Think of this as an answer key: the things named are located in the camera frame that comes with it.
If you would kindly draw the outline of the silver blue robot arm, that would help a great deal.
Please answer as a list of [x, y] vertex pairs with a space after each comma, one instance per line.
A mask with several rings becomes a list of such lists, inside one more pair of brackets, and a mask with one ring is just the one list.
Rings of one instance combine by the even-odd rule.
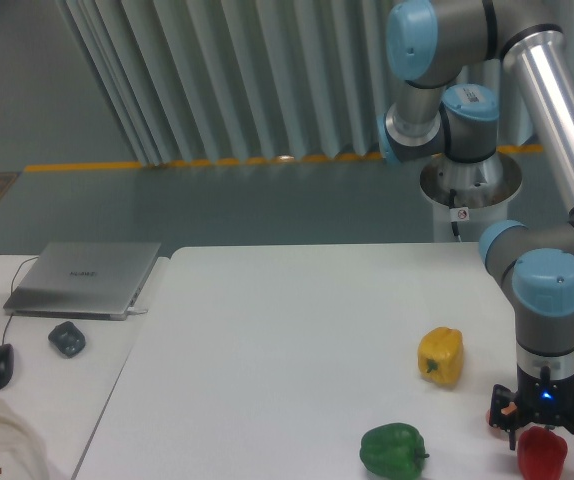
[[426, 159], [424, 195], [451, 209], [508, 200], [519, 184], [497, 147], [492, 94], [457, 78], [496, 60], [515, 80], [564, 223], [501, 220], [481, 233], [483, 265], [514, 312], [517, 386], [493, 388], [489, 424], [514, 437], [535, 424], [574, 436], [574, 78], [564, 32], [540, 1], [399, 1], [386, 22], [402, 90], [379, 121], [392, 163]]

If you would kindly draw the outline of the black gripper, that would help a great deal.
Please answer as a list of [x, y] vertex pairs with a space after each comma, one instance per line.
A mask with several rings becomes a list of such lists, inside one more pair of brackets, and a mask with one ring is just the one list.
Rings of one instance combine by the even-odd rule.
[[517, 392], [493, 386], [487, 420], [508, 435], [510, 450], [516, 449], [517, 432], [531, 423], [565, 427], [574, 436], [574, 374], [543, 381], [518, 368], [517, 380]]

